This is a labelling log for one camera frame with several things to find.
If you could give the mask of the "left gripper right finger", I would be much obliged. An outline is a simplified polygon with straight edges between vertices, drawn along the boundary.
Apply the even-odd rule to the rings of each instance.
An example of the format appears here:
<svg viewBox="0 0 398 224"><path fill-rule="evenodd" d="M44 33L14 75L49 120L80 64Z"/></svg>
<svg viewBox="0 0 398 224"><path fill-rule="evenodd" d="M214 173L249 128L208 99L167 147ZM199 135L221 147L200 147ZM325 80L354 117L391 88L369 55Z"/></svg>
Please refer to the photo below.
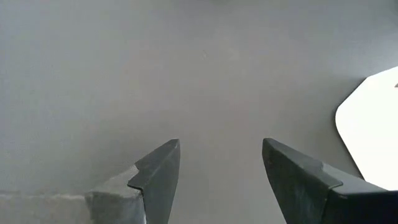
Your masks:
<svg viewBox="0 0 398 224"><path fill-rule="evenodd" d="M397 224L397 191L386 190L297 151L262 141L268 181L286 223Z"/></svg>

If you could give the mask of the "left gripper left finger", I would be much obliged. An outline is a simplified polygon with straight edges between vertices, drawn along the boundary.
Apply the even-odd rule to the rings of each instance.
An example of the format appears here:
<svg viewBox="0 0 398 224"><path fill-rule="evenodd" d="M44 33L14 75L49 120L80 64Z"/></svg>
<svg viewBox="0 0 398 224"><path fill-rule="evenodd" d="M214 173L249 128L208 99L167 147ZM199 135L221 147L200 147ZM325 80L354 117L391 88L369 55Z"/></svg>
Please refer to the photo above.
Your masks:
<svg viewBox="0 0 398 224"><path fill-rule="evenodd" d="M180 170L171 139L85 194L92 223L168 224Z"/></svg>

